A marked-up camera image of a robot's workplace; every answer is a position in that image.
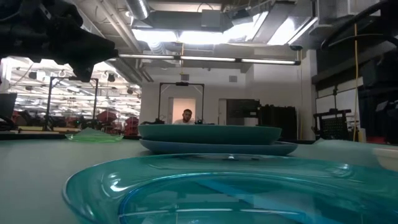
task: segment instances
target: transparent plastic plate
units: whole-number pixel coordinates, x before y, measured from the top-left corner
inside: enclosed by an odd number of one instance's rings
[[[63,198],[81,223],[397,223],[397,186],[336,162],[179,154],[90,167]]]
[[[123,139],[117,134],[66,134],[69,140],[75,142],[118,142]]]

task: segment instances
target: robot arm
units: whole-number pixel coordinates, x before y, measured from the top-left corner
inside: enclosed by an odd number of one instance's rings
[[[62,0],[0,0],[0,58],[43,58],[89,82],[96,63],[117,57],[114,42],[80,28],[76,6]]]

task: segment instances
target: fluorescent light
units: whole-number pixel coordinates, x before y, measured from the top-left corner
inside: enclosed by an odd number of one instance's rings
[[[182,60],[204,60],[213,62],[234,62],[235,58],[219,58],[219,57],[195,57],[195,56],[181,56]]]
[[[136,36],[137,40],[145,41],[147,43],[177,41],[177,36],[175,35],[174,31],[133,29],[132,32]]]
[[[284,45],[293,37],[294,32],[294,21],[291,18],[287,18],[286,21],[276,30],[271,40],[268,41],[268,45]]]
[[[268,12],[263,12],[261,15],[257,14],[255,16],[253,16],[253,20],[256,21],[253,29],[251,29],[250,33],[246,36],[246,41],[252,40],[254,38],[254,36],[258,33],[261,25],[264,23],[265,19],[268,16]]]
[[[242,59],[243,63],[264,63],[274,65],[295,65],[295,61],[288,60],[269,60],[269,59]]]
[[[184,44],[222,44],[228,42],[223,33],[202,31],[184,31],[179,41]]]
[[[86,91],[86,90],[81,90],[81,91],[84,92],[84,93],[90,94],[91,96],[95,96],[94,93],[90,93],[89,91]]]
[[[64,85],[64,86],[70,86],[69,83],[66,83],[66,82],[64,82],[64,81],[60,81],[60,84],[62,84],[62,85]]]
[[[174,60],[173,55],[129,55],[121,54],[119,57],[124,58],[141,58],[141,59],[162,59],[162,60]]]
[[[120,55],[120,57],[128,58],[151,58],[151,59],[168,59],[178,60],[178,56],[174,58],[172,55]],[[197,56],[180,56],[181,60],[201,60],[207,62],[242,62],[242,63],[263,63],[271,65],[299,65],[294,60],[272,60],[272,59],[254,59],[254,58],[220,58],[220,57],[197,57]]]
[[[68,86],[67,90],[74,91],[75,93],[79,93],[80,89],[72,86]]]
[[[302,30],[300,30],[300,32],[298,32],[296,35],[294,35],[294,37],[288,41],[287,43],[293,44],[299,37],[301,37],[305,31],[307,31],[309,28],[312,27],[312,25],[314,25],[314,23],[316,23],[318,21],[318,17],[313,18]]]

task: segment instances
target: teal plastic plate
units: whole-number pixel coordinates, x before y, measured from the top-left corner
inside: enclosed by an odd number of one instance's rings
[[[272,127],[147,124],[138,126],[145,140],[202,144],[268,145],[282,130]]]
[[[297,148],[297,144],[275,142],[272,145],[224,145],[224,144],[195,144],[183,142],[159,142],[140,140],[140,143],[155,154],[180,153],[231,153],[268,156],[286,156]]]
[[[336,162],[179,154],[107,162],[70,177],[81,223],[397,223],[396,172]]]

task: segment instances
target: air vent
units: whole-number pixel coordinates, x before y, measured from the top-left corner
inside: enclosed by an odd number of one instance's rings
[[[181,74],[181,81],[189,81],[189,74]]]
[[[230,75],[229,82],[238,82],[238,77],[236,75]]]

